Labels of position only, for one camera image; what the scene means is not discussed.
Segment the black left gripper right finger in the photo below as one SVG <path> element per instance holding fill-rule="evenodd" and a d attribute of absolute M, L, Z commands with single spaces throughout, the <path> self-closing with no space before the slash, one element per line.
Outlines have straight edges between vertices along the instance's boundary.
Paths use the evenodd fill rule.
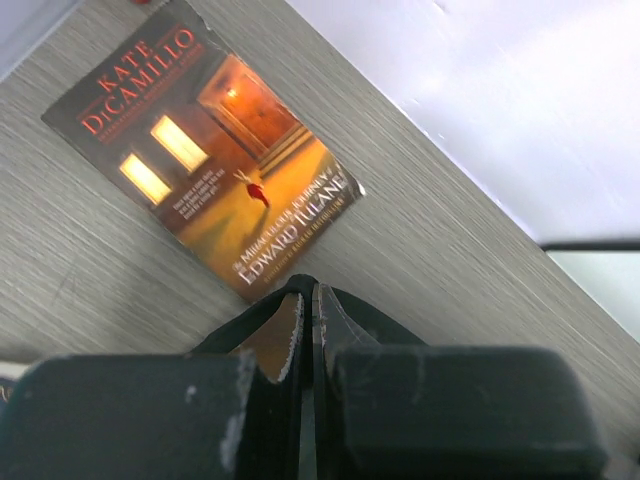
<path fill-rule="evenodd" d="M 312 296 L 321 479 L 599 479 L 606 449 L 554 351 L 382 344 Z"/>

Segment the black t shirt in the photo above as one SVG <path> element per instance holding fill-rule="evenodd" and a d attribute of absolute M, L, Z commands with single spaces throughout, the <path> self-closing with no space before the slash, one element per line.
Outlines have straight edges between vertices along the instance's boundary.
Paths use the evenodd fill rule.
<path fill-rule="evenodd" d="M 302 318 L 311 319 L 311 298 L 318 281 L 306 274 L 295 274 L 278 290 L 252 304 L 239 316 L 211 332 L 190 350 L 192 354 L 229 353 L 260 328 L 280 307 L 284 297 L 302 297 Z M 381 344 L 425 345 L 425 342 L 393 318 L 365 300 L 333 287 L 345 313 Z"/>

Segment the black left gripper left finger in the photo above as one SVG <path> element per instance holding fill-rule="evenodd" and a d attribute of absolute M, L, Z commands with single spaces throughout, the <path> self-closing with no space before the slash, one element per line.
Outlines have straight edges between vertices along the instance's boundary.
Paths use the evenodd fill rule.
<path fill-rule="evenodd" d="M 304 301 L 251 311 L 227 347 L 60 356 L 1 417 L 5 479 L 293 479 Z"/>

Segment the orange brown cover book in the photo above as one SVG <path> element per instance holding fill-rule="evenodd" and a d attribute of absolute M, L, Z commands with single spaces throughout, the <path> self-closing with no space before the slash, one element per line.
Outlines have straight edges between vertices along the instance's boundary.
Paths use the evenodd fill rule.
<path fill-rule="evenodd" d="M 159 7 L 43 120 L 248 301 L 364 193 L 185 1 Z"/>

